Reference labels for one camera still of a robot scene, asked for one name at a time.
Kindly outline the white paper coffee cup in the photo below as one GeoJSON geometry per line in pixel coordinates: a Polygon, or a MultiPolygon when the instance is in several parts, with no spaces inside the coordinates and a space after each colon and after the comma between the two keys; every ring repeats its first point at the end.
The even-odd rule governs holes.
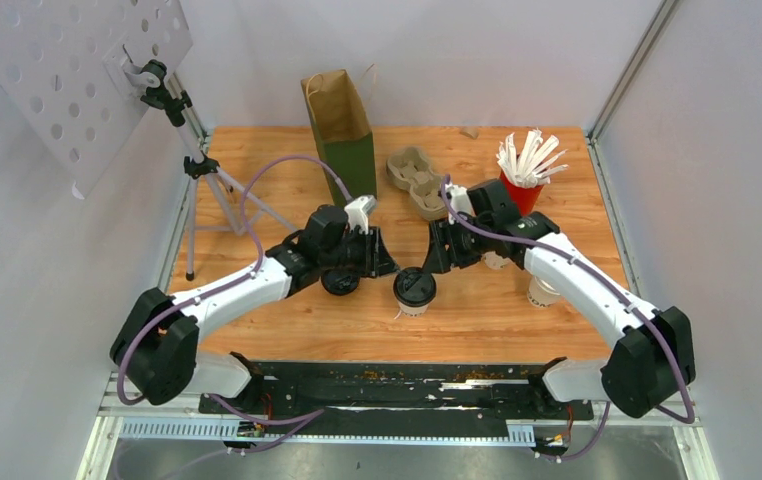
{"type": "Polygon", "coordinates": [[[483,255],[484,264],[492,270],[501,270],[511,263],[508,258],[504,258],[495,252],[487,252],[483,255]]]}

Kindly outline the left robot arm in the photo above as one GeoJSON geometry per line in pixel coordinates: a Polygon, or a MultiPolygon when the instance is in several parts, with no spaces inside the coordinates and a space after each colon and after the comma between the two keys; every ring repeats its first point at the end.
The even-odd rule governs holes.
{"type": "Polygon", "coordinates": [[[369,223],[377,200],[322,205],[306,226],[249,266],[203,287],[167,294],[154,287],[135,301],[109,349],[122,381],[141,399],[165,404],[181,394],[216,394],[240,413],[263,400],[262,375],[239,353],[202,352],[219,328],[266,304],[287,299],[330,272],[378,278],[398,272],[379,227],[369,223]]]}

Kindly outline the cardboard cup carrier stack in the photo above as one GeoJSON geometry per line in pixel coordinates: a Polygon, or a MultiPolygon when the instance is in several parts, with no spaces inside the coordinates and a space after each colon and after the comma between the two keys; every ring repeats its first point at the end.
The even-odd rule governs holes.
{"type": "Polygon", "coordinates": [[[434,170],[424,149],[407,146],[395,151],[386,160],[386,172],[393,185],[408,194],[421,218],[433,221],[447,216],[439,194],[443,176],[434,170]]]}

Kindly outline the green paper bag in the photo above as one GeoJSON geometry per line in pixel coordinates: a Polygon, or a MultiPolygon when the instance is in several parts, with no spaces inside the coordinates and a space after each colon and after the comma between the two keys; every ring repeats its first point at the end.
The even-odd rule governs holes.
{"type": "Polygon", "coordinates": [[[317,73],[300,81],[311,131],[333,203],[347,200],[339,178],[353,197],[378,194],[374,139],[358,88],[344,69],[317,73]]]}

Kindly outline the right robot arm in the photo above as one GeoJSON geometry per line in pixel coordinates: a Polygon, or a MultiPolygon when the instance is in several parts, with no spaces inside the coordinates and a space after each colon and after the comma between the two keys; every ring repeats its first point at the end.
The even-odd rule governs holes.
{"type": "Polygon", "coordinates": [[[691,323],[675,306],[658,308],[610,278],[548,216],[520,213],[505,185],[488,180],[465,188],[444,177],[439,198],[448,215],[429,224],[422,268],[444,274],[487,254],[505,259],[564,298],[610,349],[605,359],[559,359],[528,390],[528,403],[553,417],[570,401],[608,401],[641,418],[658,410],[695,420],[688,385],[696,377],[691,323]]]}

